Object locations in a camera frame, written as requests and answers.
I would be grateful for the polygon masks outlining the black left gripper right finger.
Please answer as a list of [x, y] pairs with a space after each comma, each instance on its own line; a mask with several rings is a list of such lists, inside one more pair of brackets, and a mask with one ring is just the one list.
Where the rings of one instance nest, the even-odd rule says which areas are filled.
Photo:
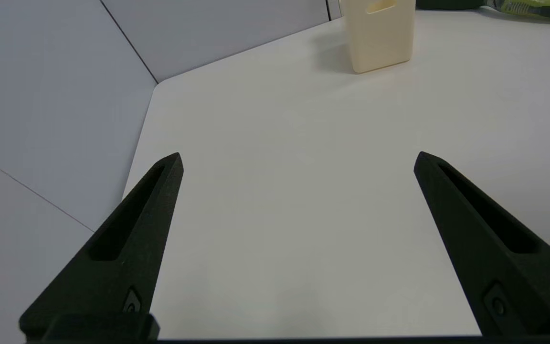
[[483, 335], [550, 335], [550, 245], [447, 161], [414, 174]]

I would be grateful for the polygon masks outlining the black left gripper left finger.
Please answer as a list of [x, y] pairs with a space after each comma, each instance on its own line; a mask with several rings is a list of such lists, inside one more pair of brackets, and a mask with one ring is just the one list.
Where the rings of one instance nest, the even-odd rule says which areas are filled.
[[156, 336], [150, 314], [179, 193], [179, 153], [155, 163], [19, 319], [26, 336]]

